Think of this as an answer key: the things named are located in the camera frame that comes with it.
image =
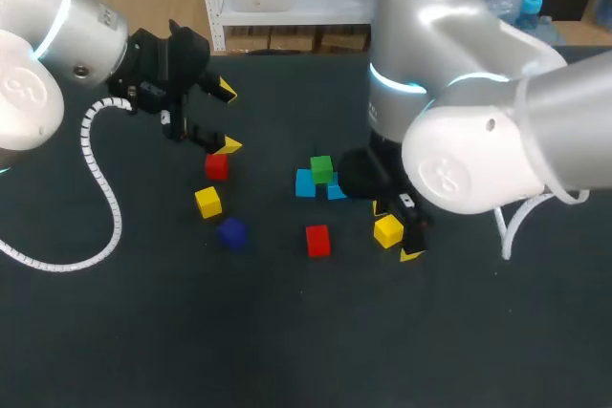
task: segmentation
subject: green cube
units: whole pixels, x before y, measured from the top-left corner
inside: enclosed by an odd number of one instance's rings
[[[316,184],[329,183],[334,179],[334,166],[330,157],[310,158],[310,168]]]

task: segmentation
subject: coiled cable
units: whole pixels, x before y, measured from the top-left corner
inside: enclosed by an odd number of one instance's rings
[[[80,269],[90,268],[93,265],[97,265],[99,262],[108,257],[113,252],[113,250],[115,250],[115,247],[117,247],[117,244],[119,243],[119,240],[121,238],[122,230],[122,220],[119,203],[117,202],[117,198],[115,198],[115,193],[113,193],[111,186],[108,184],[108,182],[104,178],[104,175],[99,170],[96,158],[94,158],[94,152],[92,151],[90,141],[92,121],[100,111],[108,107],[131,110],[131,105],[129,101],[117,97],[107,97],[94,103],[94,105],[92,105],[91,108],[87,111],[85,117],[83,118],[83,121],[81,122],[80,145],[81,150],[83,152],[83,158],[87,163],[87,167],[89,167],[89,170],[94,176],[94,179],[96,179],[96,182],[98,183],[100,189],[102,190],[102,193],[104,194],[104,197],[106,198],[106,201],[108,202],[108,205],[111,208],[111,213],[113,214],[113,235],[111,236],[111,240],[108,242],[106,247],[97,255],[94,255],[93,257],[82,262],[71,263],[67,265],[56,265],[52,263],[44,263],[38,260],[34,260],[33,258],[24,255],[20,251],[14,249],[4,241],[0,240],[0,250],[9,255],[13,260],[16,260],[17,262],[26,265],[30,268],[40,269],[42,271],[72,272],[78,271]]]

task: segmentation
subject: red cube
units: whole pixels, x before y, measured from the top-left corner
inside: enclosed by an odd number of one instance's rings
[[[310,258],[322,258],[331,255],[332,249],[329,243],[327,225],[307,226],[306,241],[308,241],[308,256]]]
[[[207,177],[211,181],[225,182],[230,173],[227,155],[207,155]]]

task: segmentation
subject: light blue cube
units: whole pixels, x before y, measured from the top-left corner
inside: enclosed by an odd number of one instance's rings
[[[338,185],[338,172],[334,173],[334,178],[327,184],[327,199],[329,201],[345,200],[347,197]]]
[[[298,198],[314,198],[317,195],[317,186],[310,169],[297,169],[295,175],[295,195]]]

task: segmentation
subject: robotic arm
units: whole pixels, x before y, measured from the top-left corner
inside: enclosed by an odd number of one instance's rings
[[[44,143],[63,118],[63,98],[46,67],[84,87],[106,83],[131,112],[161,114],[164,134],[191,140],[208,153],[237,142],[185,119],[195,84],[224,102],[236,93],[207,70],[208,42],[170,21],[160,39],[128,35],[125,17],[97,0],[0,0],[0,170]]]
[[[568,191],[612,186],[612,53],[567,66],[484,0],[378,0],[371,59],[372,139],[344,157],[340,186],[395,207],[407,253],[425,249],[420,196],[462,214],[496,209],[506,236],[501,205],[535,197],[515,232],[545,191],[576,204],[588,193]]]

